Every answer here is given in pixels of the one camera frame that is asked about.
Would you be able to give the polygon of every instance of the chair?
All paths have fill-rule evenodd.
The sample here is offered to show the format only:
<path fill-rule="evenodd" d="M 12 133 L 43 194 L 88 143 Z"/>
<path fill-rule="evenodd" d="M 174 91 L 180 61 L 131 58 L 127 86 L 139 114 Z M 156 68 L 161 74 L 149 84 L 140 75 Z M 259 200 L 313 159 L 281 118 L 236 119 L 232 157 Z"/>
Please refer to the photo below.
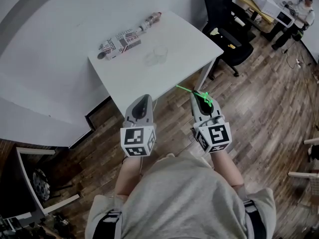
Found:
<path fill-rule="evenodd" d="M 247 35 L 243 33 L 247 33 L 247 29 L 255 25 L 253 23 L 249 24 L 250 21 L 247 20 L 247 17 L 244 17 L 243 19 L 247 22 L 247 27 L 243 28 L 238 26 L 239 24 L 234 21 L 232 11 L 235 10 L 233 12 L 238 13 L 241 8 L 239 9 L 237 5 L 234 6 L 232 0 L 205 0 L 205 4 L 208 14 L 208 23 L 202 32 L 224 51 L 224 53 L 216 59 L 209 73 L 209 78 L 214 80 L 213 72 L 220 59 L 225 61 L 235 72 L 234 76 L 238 77 L 239 73 L 234 66 L 244 62 L 254 50 L 247 39 Z M 215 28 L 218 29 L 219 34 L 210 35 L 211 31 Z M 230 44 L 235 46 L 235 49 L 229 47 Z"/>
<path fill-rule="evenodd" d="M 245 23 L 244 26 L 241 26 L 239 24 L 235 24 L 238 28 L 239 31 L 243 35 L 247 36 L 248 41 L 251 41 L 254 37 L 256 37 L 252 32 L 250 32 L 250 29 L 252 26 L 256 28 L 257 30 L 261 31 L 259 25 L 251 19 L 247 11 L 245 11 L 242 7 L 239 5 L 235 4 L 234 2 L 231 2 L 231 11 L 234 14 L 233 19 L 238 17 L 241 21 Z"/>
<path fill-rule="evenodd" d="M 297 177 L 297 178 L 305 178 L 310 180 L 311 187 L 311 199 L 310 203 L 311 210 L 315 209 L 315 214 L 319 214 L 319 170 L 312 170 L 311 173 L 297 173 L 297 172 L 289 172 L 288 176 Z"/>

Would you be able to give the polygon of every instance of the table leg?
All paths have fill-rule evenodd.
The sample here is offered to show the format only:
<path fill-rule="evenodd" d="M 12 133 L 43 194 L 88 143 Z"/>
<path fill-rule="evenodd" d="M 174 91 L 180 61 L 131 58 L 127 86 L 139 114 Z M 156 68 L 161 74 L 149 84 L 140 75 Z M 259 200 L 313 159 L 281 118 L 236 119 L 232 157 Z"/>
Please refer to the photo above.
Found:
<path fill-rule="evenodd" d="M 253 15 L 251 15 L 250 19 L 251 19 L 251 20 L 255 20 L 256 17 L 257 17 L 257 15 L 258 15 L 258 12 L 254 11 L 254 12 L 253 12 Z"/>
<path fill-rule="evenodd" d="M 317 173 L 298 173 L 298 172 L 289 172 L 288 176 L 290 177 L 297 177 L 297 178 L 315 178 L 318 179 L 319 178 L 319 174 Z"/>
<path fill-rule="evenodd" d="M 197 80 L 197 83 L 195 85 L 195 90 L 200 90 L 201 86 L 203 85 L 205 79 L 207 78 L 207 75 L 210 72 L 210 69 L 212 68 L 213 64 L 215 62 L 215 59 L 212 60 L 210 63 L 208 63 L 207 65 L 205 65 L 202 69 L 201 69 L 201 73 L 200 76 Z"/>
<path fill-rule="evenodd" d="M 304 140 L 304 144 L 318 145 L 319 144 L 319 138 Z"/>
<path fill-rule="evenodd" d="M 11 227 L 11 229 L 12 229 L 12 232 L 16 232 L 16 230 L 14 229 L 14 227 L 12 226 L 12 224 L 11 224 L 11 222 L 10 222 L 10 220 L 9 219 L 7 219 L 7 221 L 8 221 L 8 223 L 9 223 L 9 225 L 10 225 L 10 227 Z"/>

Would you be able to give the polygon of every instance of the desk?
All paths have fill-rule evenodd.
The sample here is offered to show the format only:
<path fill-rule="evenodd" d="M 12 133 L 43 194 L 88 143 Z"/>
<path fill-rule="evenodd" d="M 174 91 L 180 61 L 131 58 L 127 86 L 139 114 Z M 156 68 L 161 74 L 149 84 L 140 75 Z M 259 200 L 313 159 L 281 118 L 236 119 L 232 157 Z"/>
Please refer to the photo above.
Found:
<path fill-rule="evenodd" d="M 33 154 L 33 155 L 35 155 L 35 154 L 36 155 L 54 155 L 55 151 L 54 150 L 45 150 L 45 149 L 19 148 L 19 147 L 16 147 L 16 151 L 11 151 L 10 155 L 14 155 L 13 158 L 16 159 L 17 162 L 19 163 L 20 167 L 17 169 L 22 170 L 24 185 L 26 185 L 26 187 L 28 188 L 28 194 L 31 196 L 31 199 L 33 200 L 34 205 L 35 205 L 35 210 L 33 210 L 31 212 L 27 212 L 24 214 L 20 214 L 18 216 L 6 218 L 6 220 L 8 221 L 9 225 L 12 228 L 12 231 L 14 231 L 14 232 L 15 232 L 15 229 L 12 226 L 10 219 L 17 218 L 19 220 L 21 226 L 25 227 L 32 222 L 39 222 L 41 218 L 44 218 L 50 212 L 53 212 L 54 210 L 61 208 L 62 206 L 65 206 L 65 205 L 73 202 L 74 200 L 76 200 L 80 197 L 78 194 L 76 194 L 76 195 L 74 195 L 66 200 L 63 200 L 55 205 L 52 205 L 52 206 L 47 207 L 47 208 L 43 208 L 41 202 L 39 201 L 32 185 L 30 183 L 29 177 L 26 173 L 26 170 L 25 170 L 22 158 L 21 158 L 22 153 L 23 154 Z"/>
<path fill-rule="evenodd" d="M 223 53 L 214 42 L 171 11 L 140 36 L 142 43 L 111 60 L 97 59 L 98 47 L 89 60 L 123 116 L 138 97 L 157 99 L 176 84 L 203 68 L 195 86 L 199 90 L 215 59 Z M 144 58 L 159 45 L 168 48 L 163 64 L 145 65 Z"/>
<path fill-rule="evenodd" d="M 259 9 L 258 6 L 252 1 L 252 0 L 240 0 L 241 2 L 245 3 L 248 5 L 251 9 L 254 10 L 253 15 L 251 16 L 252 20 L 255 20 L 256 16 L 259 14 L 268 24 L 271 24 L 274 19 L 270 17 L 267 14 L 262 13 Z"/>

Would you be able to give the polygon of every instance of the black office chair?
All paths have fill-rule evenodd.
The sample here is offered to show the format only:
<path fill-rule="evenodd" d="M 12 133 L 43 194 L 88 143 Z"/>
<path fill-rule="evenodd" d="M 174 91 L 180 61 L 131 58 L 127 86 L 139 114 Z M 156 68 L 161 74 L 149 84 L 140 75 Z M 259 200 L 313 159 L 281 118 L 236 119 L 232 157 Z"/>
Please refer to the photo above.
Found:
<path fill-rule="evenodd" d="M 243 33 L 247 32 L 247 29 L 254 24 L 249 24 L 249 21 L 247 21 L 247 28 L 240 28 L 238 26 L 239 24 L 234 21 L 234 16 L 231 13 L 232 10 L 236 10 L 237 8 L 237 5 L 234 6 L 232 0 L 205 0 L 205 4 L 208 23 L 202 32 L 224 51 L 221 56 L 216 58 L 209 73 L 209 78 L 214 80 L 213 72 L 220 59 L 224 60 L 234 70 L 234 76 L 238 77 L 239 73 L 234 66 L 244 62 L 254 50 L 247 39 L 247 35 Z M 210 35 L 211 31 L 215 28 L 218 29 L 219 34 Z M 229 47 L 230 44 L 235 46 L 235 49 Z"/>
<path fill-rule="evenodd" d="M 235 19 L 236 17 L 240 18 L 244 23 L 245 26 L 241 26 L 239 24 L 237 24 L 237 28 L 239 31 L 241 31 L 242 34 L 246 35 L 248 37 L 248 40 L 251 41 L 250 36 L 248 36 L 250 33 L 250 29 L 252 28 L 252 26 L 254 28 L 256 28 L 257 30 L 261 31 L 259 25 L 253 21 L 249 14 L 247 13 L 247 11 L 245 11 L 242 7 L 240 7 L 239 5 L 235 4 L 234 2 L 231 2 L 231 11 L 234 13 L 233 15 L 233 19 Z"/>

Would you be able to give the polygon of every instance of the cable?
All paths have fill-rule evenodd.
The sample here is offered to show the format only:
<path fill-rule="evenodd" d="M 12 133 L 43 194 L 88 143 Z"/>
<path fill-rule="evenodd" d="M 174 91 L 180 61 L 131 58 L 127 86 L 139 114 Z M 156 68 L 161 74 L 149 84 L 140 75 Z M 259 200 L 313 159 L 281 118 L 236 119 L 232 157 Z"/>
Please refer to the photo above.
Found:
<path fill-rule="evenodd" d="M 288 49 L 286 49 L 286 50 L 281 50 L 281 53 L 282 53 L 282 54 L 287 54 L 286 62 L 287 62 L 288 66 L 289 66 L 291 69 L 294 69 L 295 66 L 298 65 L 298 63 L 296 62 L 296 63 L 294 64 L 294 66 L 291 66 L 291 65 L 289 64 L 289 62 L 288 62 L 289 55 L 288 55 L 287 52 L 288 52 L 288 50 L 289 50 L 295 43 L 296 43 L 296 41 L 294 41 L 294 42 L 289 46 Z"/>
<path fill-rule="evenodd" d="M 134 121 L 128 120 L 128 122 L 132 123 L 134 126 L 136 125 Z"/>
<path fill-rule="evenodd" d="M 141 161 L 140 174 L 141 174 L 142 167 L 143 167 L 143 157 L 142 157 L 142 161 Z"/>
<path fill-rule="evenodd" d="M 304 57 L 303 57 L 302 53 L 300 52 L 300 50 L 299 50 L 299 49 L 297 49 L 297 50 L 298 50 L 299 55 L 300 55 L 300 56 L 302 57 L 302 59 L 303 59 L 302 63 L 304 63 L 304 64 L 305 64 L 306 62 L 305 62 L 305 59 L 304 59 Z M 307 83 L 307 81 L 306 81 L 306 77 L 305 77 L 305 72 L 304 72 L 304 70 L 303 70 L 302 68 L 301 68 L 301 70 L 302 70 L 302 72 L 303 72 L 304 82 L 305 82 L 305 84 L 306 84 L 306 86 L 307 86 L 308 95 L 309 95 L 310 104 L 311 104 L 311 109 L 312 109 L 312 111 L 313 111 L 313 116 L 314 116 L 315 126 L 316 126 L 316 129 L 319 131 L 319 127 L 318 127 L 318 125 L 316 124 L 316 116 L 315 116 L 315 111 L 314 111 L 313 101 L 311 100 L 311 95 L 310 95 L 309 85 L 308 85 L 308 83 Z"/>
<path fill-rule="evenodd" d="M 154 105 L 153 112 L 155 111 L 155 107 L 156 107 L 157 104 L 158 104 L 158 98 L 156 99 L 156 103 Z"/>

